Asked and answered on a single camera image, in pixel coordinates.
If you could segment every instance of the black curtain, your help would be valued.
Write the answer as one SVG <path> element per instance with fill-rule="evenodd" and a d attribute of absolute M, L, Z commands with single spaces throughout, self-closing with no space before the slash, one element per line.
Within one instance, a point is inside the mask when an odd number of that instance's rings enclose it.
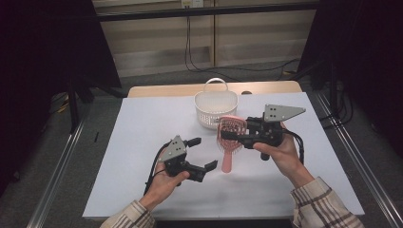
<path fill-rule="evenodd" d="M 51 97 L 75 88 L 119 87 L 90 0 L 0 0 L 0 195 L 41 134 Z"/>
<path fill-rule="evenodd" d="M 317 10 L 299 70 L 325 60 L 310 74 L 313 87 L 321 88 L 334 64 L 348 94 L 403 157 L 398 133 L 403 128 L 401 4 L 397 0 L 339 3 Z"/>

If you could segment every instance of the white tabletop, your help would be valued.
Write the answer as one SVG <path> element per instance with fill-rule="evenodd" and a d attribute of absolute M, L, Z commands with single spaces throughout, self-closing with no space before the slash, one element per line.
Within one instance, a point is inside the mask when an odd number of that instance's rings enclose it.
<path fill-rule="evenodd" d="M 240 96 L 237 115 L 261 117 L 266 104 L 306 108 L 305 113 L 285 122 L 304 140 L 305 165 L 336 190 L 353 214 L 363 215 L 306 94 Z M 187 161 L 204 166 L 218 160 L 219 166 L 203 182 L 184 181 L 152 212 L 156 219 L 280 219 L 293 215 L 292 184 L 272 160 L 262 161 L 259 152 L 242 148 L 233 156 L 232 172 L 221 172 L 223 154 L 216 143 L 217 133 L 199 125 L 192 96 L 124 99 L 83 217 L 106 219 L 138 200 L 157 151 L 175 135 L 183 140 L 201 137 L 201 144 L 188 148 Z"/>

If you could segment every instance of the basket handle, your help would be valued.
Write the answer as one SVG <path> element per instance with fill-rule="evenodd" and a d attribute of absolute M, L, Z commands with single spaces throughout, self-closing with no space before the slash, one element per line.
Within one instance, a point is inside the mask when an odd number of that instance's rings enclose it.
<path fill-rule="evenodd" d="M 205 91 L 205 87 L 207 86 L 207 84 L 209 84 L 211 82 L 222 82 L 222 83 L 224 83 L 225 86 L 226 86 L 225 91 L 228 91 L 228 84 L 221 78 L 212 78 L 212 79 L 208 80 L 204 85 L 203 91 Z"/>

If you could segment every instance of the white plastic colander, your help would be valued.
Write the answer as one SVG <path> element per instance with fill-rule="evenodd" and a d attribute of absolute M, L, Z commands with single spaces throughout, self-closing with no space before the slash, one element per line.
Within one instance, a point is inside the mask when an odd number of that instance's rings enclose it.
<path fill-rule="evenodd" d="M 211 82 L 225 84 L 224 91 L 206 91 Z M 238 95 L 228 90 L 228 84 L 221 78 L 208 80 L 203 91 L 195 95 L 196 113 L 199 123 L 210 129 L 217 129 L 219 118 L 223 115 L 235 115 L 237 113 Z"/>

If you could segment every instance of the plaid sleeve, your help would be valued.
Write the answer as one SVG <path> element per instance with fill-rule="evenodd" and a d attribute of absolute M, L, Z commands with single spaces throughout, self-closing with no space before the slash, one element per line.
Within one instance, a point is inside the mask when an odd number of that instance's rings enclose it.
<path fill-rule="evenodd" d="M 151 228 L 154 223 L 150 212 L 135 200 L 123 211 L 108 218 L 101 228 Z"/>
<path fill-rule="evenodd" d="M 293 190 L 291 196 L 296 203 L 293 223 L 297 227 L 364 227 L 321 178 Z"/>

